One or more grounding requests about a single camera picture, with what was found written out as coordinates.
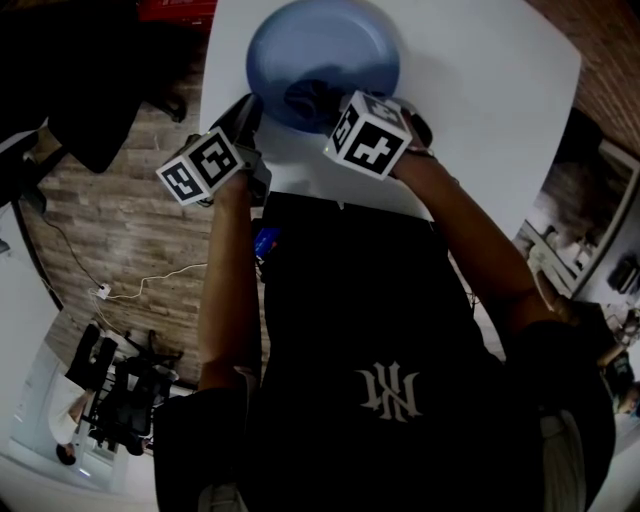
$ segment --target office chair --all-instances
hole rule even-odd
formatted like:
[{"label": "office chair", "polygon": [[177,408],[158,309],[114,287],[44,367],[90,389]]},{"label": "office chair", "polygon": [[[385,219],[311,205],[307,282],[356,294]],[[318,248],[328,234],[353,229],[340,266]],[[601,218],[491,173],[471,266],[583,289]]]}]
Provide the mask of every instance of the office chair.
[{"label": "office chair", "polygon": [[98,442],[111,439],[140,455],[140,442],[151,433],[153,410],[169,398],[172,384],[144,357],[118,363],[114,385],[90,419],[97,427],[91,437]]}]

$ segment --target white cable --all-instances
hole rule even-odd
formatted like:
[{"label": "white cable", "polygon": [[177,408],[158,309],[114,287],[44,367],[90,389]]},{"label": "white cable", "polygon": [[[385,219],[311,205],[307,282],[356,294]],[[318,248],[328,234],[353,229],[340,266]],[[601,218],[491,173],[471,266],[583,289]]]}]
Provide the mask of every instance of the white cable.
[{"label": "white cable", "polygon": [[166,276],[145,277],[145,278],[142,279],[142,281],[140,281],[140,290],[135,295],[113,295],[113,296],[112,295],[107,295],[106,298],[108,300],[113,300],[113,299],[136,299],[136,298],[140,297],[140,295],[142,295],[142,289],[144,288],[144,282],[145,281],[151,281],[152,279],[167,279],[168,277],[171,277],[171,276],[176,275],[176,274],[180,274],[181,272],[184,272],[185,270],[189,270],[190,268],[206,267],[206,266],[207,266],[206,263],[198,263],[196,265],[187,265],[186,267],[181,268],[180,270],[175,270],[173,272],[170,272]]},{"label": "white cable", "polygon": [[98,306],[98,303],[96,302],[96,299],[94,298],[94,296],[98,296],[94,290],[87,290],[87,292],[89,293],[89,299],[91,299],[91,302],[93,303],[93,307],[96,310],[96,312],[98,313],[98,315],[100,315],[100,318],[102,318],[102,320],[104,321],[105,324],[107,324],[109,327],[111,327],[117,334],[119,334],[120,336],[122,336],[122,332],[115,328],[111,322],[109,322],[109,320],[107,320],[104,315],[102,314],[102,310],[100,309],[100,306]]}]

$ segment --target blue object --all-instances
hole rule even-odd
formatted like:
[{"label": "blue object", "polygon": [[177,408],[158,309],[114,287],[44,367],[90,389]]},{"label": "blue object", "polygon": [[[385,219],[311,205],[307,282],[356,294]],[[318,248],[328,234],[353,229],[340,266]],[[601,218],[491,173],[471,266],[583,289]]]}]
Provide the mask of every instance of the blue object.
[{"label": "blue object", "polygon": [[273,248],[273,243],[280,235],[280,228],[262,228],[253,242],[256,256],[263,260]]},{"label": "blue object", "polygon": [[321,80],[345,93],[393,95],[398,49],[384,18],[370,9],[351,0],[299,0],[267,18],[249,46],[247,78],[269,117],[318,133],[284,102],[288,87],[300,80]]}]

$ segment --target sleeve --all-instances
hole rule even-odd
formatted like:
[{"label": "sleeve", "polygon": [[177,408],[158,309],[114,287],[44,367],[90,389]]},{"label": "sleeve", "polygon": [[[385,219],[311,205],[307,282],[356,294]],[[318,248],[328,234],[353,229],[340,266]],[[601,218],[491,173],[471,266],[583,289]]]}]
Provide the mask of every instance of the sleeve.
[{"label": "sleeve", "polygon": [[176,397],[154,416],[156,495],[161,512],[198,510],[200,493],[235,478],[243,455],[246,390]]},{"label": "sleeve", "polygon": [[557,322],[527,327],[510,345],[507,369],[544,415],[569,412],[580,434],[587,506],[609,471],[615,445],[611,398],[588,346],[589,332]]}]

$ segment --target black object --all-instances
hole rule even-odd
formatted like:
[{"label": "black object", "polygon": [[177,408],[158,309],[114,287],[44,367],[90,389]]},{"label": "black object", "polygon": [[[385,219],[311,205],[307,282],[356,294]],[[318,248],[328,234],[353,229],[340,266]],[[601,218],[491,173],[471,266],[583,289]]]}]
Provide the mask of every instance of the black object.
[{"label": "black object", "polygon": [[[165,356],[153,349],[155,331],[149,331],[149,347],[144,348],[125,334],[125,339],[139,351],[139,355],[116,365],[113,387],[104,400],[99,394],[91,407],[89,417],[83,417],[96,427],[91,437],[104,441],[111,439],[122,444],[132,455],[141,455],[141,440],[151,431],[152,412],[169,398],[173,381],[155,367],[170,365],[182,358],[182,354]],[[137,377],[133,389],[129,389],[129,377]]]},{"label": "black object", "polygon": [[584,112],[572,108],[553,162],[586,162],[598,154],[603,139],[598,124]]},{"label": "black object", "polygon": [[85,390],[92,389],[97,391],[102,389],[109,366],[118,348],[118,344],[115,341],[105,338],[102,341],[98,357],[95,363],[92,364],[90,362],[91,351],[99,339],[100,330],[95,325],[87,325],[71,366],[65,375],[67,379]]},{"label": "black object", "polygon": [[625,294],[640,275],[640,266],[634,256],[629,256],[618,263],[618,266],[607,279],[609,286],[618,293]]},{"label": "black object", "polygon": [[185,115],[162,98],[185,37],[178,28],[142,24],[135,2],[75,0],[0,14],[0,141],[51,133],[89,170],[104,172],[129,133],[143,99]]}]

